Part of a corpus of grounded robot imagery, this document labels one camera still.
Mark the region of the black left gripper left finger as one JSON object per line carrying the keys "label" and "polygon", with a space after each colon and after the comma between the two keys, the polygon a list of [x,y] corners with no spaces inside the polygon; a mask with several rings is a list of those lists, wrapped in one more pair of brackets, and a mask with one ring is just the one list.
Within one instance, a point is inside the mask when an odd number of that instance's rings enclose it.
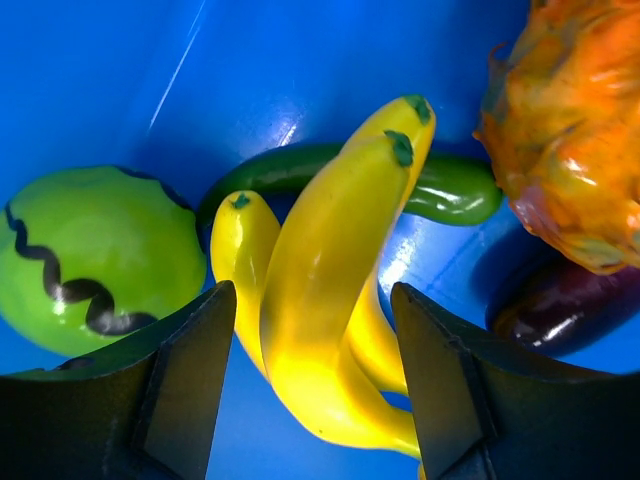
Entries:
{"label": "black left gripper left finger", "polygon": [[52,370],[1,379],[5,479],[202,479],[234,329],[221,282]]}

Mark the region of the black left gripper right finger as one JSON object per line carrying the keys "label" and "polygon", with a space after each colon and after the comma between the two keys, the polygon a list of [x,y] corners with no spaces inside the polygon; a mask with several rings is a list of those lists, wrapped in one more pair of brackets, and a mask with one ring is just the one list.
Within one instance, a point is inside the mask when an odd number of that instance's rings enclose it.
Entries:
{"label": "black left gripper right finger", "polygon": [[637,374],[527,351],[406,283],[391,306],[428,478],[638,477]]}

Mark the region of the yellow toy banana bunch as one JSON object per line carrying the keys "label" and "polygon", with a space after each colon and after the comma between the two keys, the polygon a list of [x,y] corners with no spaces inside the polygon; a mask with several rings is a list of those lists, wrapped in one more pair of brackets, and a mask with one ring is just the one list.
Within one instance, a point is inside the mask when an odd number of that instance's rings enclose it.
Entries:
{"label": "yellow toy banana bunch", "polygon": [[420,454],[412,415],[390,405],[348,325],[413,191],[435,132],[419,94],[372,114],[302,190],[284,221],[252,189],[213,218],[214,276],[236,290],[235,331],[293,417],[319,439]]}

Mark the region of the purple toy eggplant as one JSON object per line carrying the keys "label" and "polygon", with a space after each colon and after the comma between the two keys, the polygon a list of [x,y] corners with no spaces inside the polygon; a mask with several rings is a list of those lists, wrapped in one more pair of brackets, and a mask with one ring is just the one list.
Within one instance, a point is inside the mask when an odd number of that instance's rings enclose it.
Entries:
{"label": "purple toy eggplant", "polygon": [[507,278],[486,311],[486,328],[551,357],[598,341],[639,313],[639,270],[597,275],[552,259]]}

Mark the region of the green toy watermelon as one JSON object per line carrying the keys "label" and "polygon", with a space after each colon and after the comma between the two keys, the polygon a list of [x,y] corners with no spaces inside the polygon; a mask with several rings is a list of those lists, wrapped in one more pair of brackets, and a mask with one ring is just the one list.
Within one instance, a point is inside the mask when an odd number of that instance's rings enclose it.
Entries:
{"label": "green toy watermelon", "polygon": [[67,356],[115,342],[193,300],[206,256],[188,203],[119,166],[57,171],[1,209],[1,316]]}

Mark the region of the green toy pepper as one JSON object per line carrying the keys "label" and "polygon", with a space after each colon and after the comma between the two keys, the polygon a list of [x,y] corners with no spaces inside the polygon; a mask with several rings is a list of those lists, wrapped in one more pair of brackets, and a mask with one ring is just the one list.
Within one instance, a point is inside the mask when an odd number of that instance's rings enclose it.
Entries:
{"label": "green toy pepper", "polygon": [[[300,193],[340,148],[339,143],[297,143],[242,162],[207,190],[196,210],[197,224],[202,228],[210,225],[219,205],[234,191],[252,190],[267,196]],[[502,198],[488,164],[430,151],[404,211],[445,225],[473,226],[490,218]]]}

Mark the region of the orange toy pineapple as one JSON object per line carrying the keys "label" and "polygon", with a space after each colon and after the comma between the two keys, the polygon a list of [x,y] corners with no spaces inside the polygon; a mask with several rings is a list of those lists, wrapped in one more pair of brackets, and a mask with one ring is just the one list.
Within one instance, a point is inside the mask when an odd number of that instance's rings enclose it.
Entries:
{"label": "orange toy pineapple", "polygon": [[639,5],[534,1],[476,138],[523,227],[606,275],[639,263]]}

